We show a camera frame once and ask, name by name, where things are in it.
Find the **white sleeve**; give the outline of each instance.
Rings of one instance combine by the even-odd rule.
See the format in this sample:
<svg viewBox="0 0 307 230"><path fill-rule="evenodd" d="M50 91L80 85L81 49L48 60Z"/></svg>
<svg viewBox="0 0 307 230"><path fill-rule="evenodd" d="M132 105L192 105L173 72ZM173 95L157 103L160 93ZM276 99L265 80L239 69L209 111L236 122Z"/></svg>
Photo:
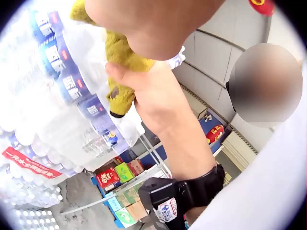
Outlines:
<svg viewBox="0 0 307 230"><path fill-rule="evenodd" d="M303 94L254 162L225 187L191 230L284 229L306 198L306 61Z"/></svg>

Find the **yellow plush toy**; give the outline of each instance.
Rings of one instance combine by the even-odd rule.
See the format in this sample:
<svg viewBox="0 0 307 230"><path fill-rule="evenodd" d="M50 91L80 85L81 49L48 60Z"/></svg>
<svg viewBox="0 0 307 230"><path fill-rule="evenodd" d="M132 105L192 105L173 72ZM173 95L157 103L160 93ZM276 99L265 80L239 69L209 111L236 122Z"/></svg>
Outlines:
<svg viewBox="0 0 307 230"><path fill-rule="evenodd" d="M85 11L84 0L77 0L73 4L70 18L96 25ZM134 53L124 35L110 30L107 30L106 55L108 62L118 63L132 71L148 72L154 64L153 60ZM110 76L108 83L110 92L107 99L110 103L110 114L118 118L123 117L132 105L134 90L118 84Z"/></svg>

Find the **red packaging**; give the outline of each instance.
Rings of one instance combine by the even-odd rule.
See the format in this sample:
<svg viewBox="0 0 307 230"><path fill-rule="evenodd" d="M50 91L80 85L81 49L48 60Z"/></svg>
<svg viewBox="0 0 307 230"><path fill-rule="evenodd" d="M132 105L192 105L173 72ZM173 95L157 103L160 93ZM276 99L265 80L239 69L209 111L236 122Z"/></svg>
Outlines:
<svg viewBox="0 0 307 230"><path fill-rule="evenodd" d="M104 172L99 173L96 175L96 179L101 188L108 187L109 185L120 181L120 178L114 168L109 168Z"/></svg>
<svg viewBox="0 0 307 230"><path fill-rule="evenodd" d="M275 6L271 0L249 0L250 5L260 14L272 16Z"/></svg>
<svg viewBox="0 0 307 230"><path fill-rule="evenodd" d="M117 165L120 165L121 163L124 162L120 156L114 157L113 160L114 160L115 164L117 164Z"/></svg>
<svg viewBox="0 0 307 230"><path fill-rule="evenodd" d="M55 171L51 168L47 168L31 159L29 159L27 156L23 155L21 152L15 150L12 147L8 147L2 155L15 162L19 167L21 168L28 168L35 174L43 175L44 177L48 179L52 179L55 177L58 177L62 175L62 173Z"/></svg>
<svg viewBox="0 0 307 230"><path fill-rule="evenodd" d="M144 172L144 167L140 161L140 159L133 160L128 163L128 167L133 173L134 176L140 175L142 172Z"/></svg>
<svg viewBox="0 0 307 230"><path fill-rule="evenodd" d="M222 125L214 126L206 135L208 143L213 143L218 140L224 132Z"/></svg>

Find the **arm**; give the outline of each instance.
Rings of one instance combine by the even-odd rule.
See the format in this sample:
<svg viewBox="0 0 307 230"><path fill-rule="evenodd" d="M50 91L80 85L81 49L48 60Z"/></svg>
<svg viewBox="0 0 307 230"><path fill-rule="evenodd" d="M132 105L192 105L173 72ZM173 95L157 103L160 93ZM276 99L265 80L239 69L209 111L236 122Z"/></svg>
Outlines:
<svg viewBox="0 0 307 230"><path fill-rule="evenodd" d="M215 165L207 138L172 71L156 62L149 73L133 73L108 63L106 71L118 83L135 90L135 107L145 125L161 140L173 178L200 177ZM186 213L192 223L204 207Z"/></svg>
<svg viewBox="0 0 307 230"><path fill-rule="evenodd" d="M137 54L168 60L224 1L85 0L85 9L98 25L124 34Z"/></svg>

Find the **concrete floor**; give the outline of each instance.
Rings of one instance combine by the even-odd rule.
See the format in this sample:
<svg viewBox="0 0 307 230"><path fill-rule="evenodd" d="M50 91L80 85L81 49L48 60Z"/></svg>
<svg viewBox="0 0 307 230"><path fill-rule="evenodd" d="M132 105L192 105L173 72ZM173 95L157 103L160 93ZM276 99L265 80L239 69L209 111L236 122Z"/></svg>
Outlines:
<svg viewBox="0 0 307 230"><path fill-rule="evenodd" d="M53 212L60 229L62 230L118 230L114 224L114 216L107 206L97 204L90 208L62 215L60 212L87 205L91 202L102 199L99 189L91 182L90 176L79 173L68 178L59 184L63 201L49 208ZM150 224L146 224L142 230L155 230ZM128 230L139 230L140 223L137 223Z"/></svg>

